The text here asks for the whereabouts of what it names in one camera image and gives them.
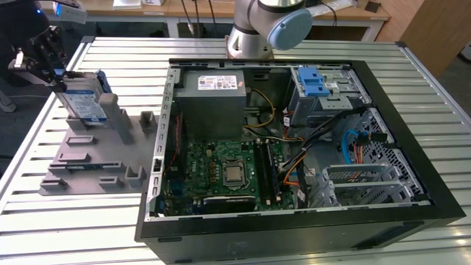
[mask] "blue latch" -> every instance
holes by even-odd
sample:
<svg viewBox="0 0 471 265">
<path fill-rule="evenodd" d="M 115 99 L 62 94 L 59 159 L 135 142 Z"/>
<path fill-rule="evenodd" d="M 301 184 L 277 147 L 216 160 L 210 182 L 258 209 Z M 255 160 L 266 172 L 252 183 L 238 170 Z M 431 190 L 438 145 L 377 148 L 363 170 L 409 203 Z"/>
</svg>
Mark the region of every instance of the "blue latch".
<svg viewBox="0 0 471 265">
<path fill-rule="evenodd" d="M 327 97 L 330 90 L 325 87 L 325 77 L 314 67 L 301 67 L 298 69 L 299 80 L 305 87 L 305 95 L 309 97 Z"/>
</svg>

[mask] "power supply label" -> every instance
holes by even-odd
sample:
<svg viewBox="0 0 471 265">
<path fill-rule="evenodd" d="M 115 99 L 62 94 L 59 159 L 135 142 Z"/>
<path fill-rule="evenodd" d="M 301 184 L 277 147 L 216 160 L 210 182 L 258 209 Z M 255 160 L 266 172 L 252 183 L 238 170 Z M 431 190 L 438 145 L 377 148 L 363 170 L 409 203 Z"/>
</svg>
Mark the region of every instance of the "power supply label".
<svg viewBox="0 0 471 265">
<path fill-rule="evenodd" d="M 200 76 L 198 90 L 238 89 L 236 76 Z"/>
</svg>

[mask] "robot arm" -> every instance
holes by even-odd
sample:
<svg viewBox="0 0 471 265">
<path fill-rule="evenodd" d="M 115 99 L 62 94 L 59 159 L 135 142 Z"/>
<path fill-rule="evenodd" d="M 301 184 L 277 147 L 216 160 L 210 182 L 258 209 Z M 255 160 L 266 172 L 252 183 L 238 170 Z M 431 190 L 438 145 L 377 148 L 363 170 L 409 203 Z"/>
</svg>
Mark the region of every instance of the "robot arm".
<svg viewBox="0 0 471 265">
<path fill-rule="evenodd" d="M 55 1 L 63 7 L 84 10 L 76 0 Z M 16 53 L 16 59 L 8 66 L 10 71 L 32 83 L 66 89 L 62 75 L 56 72 L 67 64 L 60 28 L 50 26 L 39 2 L 0 0 L 0 34 Z"/>
<path fill-rule="evenodd" d="M 306 38 L 313 15 L 306 0 L 238 0 L 234 28 L 227 41 L 232 58 L 257 59 L 293 49 Z"/>
</svg>

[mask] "wooden desk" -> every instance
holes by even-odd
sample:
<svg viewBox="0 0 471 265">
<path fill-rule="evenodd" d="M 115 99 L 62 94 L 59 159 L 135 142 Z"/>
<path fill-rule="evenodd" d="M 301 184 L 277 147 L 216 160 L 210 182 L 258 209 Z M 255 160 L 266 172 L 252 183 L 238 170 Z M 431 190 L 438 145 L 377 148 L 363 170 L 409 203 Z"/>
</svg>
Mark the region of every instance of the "wooden desk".
<svg viewBox="0 0 471 265">
<path fill-rule="evenodd" d="M 367 0 L 361 0 L 361 7 L 349 7 L 337 11 L 338 26 L 366 27 L 363 41 L 375 41 L 383 23 L 391 16 L 381 7 L 377 13 L 365 10 Z M 164 22 L 168 26 L 171 38 L 178 38 L 178 24 L 187 23 L 187 16 L 183 11 L 182 0 L 166 0 L 162 6 L 143 5 L 140 9 L 112 10 L 112 0 L 82 0 L 88 11 L 88 21 L 91 22 Z M 195 2 L 184 0 L 188 16 L 196 22 Z M 43 9 L 50 14 L 51 20 L 58 20 L 52 13 L 51 2 L 43 2 Z M 216 23 L 234 23 L 234 0 L 212 0 Z M 208 0 L 198 0 L 198 12 L 200 23 L 212 23 Z M 331 26 L 334 14 L 327 13 L 315 17 L 313 25 Z"/>
<path fill-rule="evenodd" d="M 182 0 L 168 0 L 170 5 L 167 9 L 167 15 L 172 17 L 186 17 L 183 11 Z M 234 17 L 234 1 L 236 0 L 212 0 L 212 7 L 215 10 L 216 18 L 232 18 Z M 383 20 L 389 21 L 391 19 L 390 14 L 386 12 L 385 8 L 381 6 L 377 13 L 365 10 L 369 0 L 359 0 L 359 8 L 347 7 L 337 11 L 338 20 Z M 188 15 L 196 17 L 195 11 L 195 1 L 184 0 L 184 5 L 187 7 Z M 198 1 L 198 13 L 200 17 L 211 18 L 211 8 L 208 0 Z M 334 20 L 334 13 L 329 12 L 325 15 L 315 17 L 315 19 Z"/>
</svg>

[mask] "orange wire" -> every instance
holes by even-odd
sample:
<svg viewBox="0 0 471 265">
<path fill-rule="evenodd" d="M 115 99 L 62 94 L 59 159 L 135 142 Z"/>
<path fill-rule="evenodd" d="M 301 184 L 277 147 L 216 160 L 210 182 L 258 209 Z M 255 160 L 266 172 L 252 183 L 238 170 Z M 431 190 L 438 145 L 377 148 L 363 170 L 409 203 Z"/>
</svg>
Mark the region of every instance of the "orange wire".
<svg viewBox="0 0 471 265">
<path fill-rule="evenodd" d="M 286 140 L 294 140 L 295 138 L 290 138 L 289 135 L 287 135 L 287 131 L 289 131 L 289 127 L 286 126 L 285 127 L 285 130 L 283 130 L 283 137 Z"/>
<path fill-rule="evenodd" d="M 289 178 L 290 178 L 290 175 L 291 175 L 293 171 L 295 170 L 298 164 L 299 164 L 299 163 L 303 161 L 303 159 L 306 158 L 306 155 L 307 155 L 307 153 L 302 156 L 302 158 L 297 161 L 297 163 L 295 163 L 294 166 L 291 167 L 291 169 L 290 169 L 290 171 L 289 171 L 289 173 L 287 173 L 287 175 L 286 175 L 286 177 L 285 177 L 283 184 L 291 184 L 291 185 L 294 184 L 294 182 L 289 182 Z"/>
</svg>

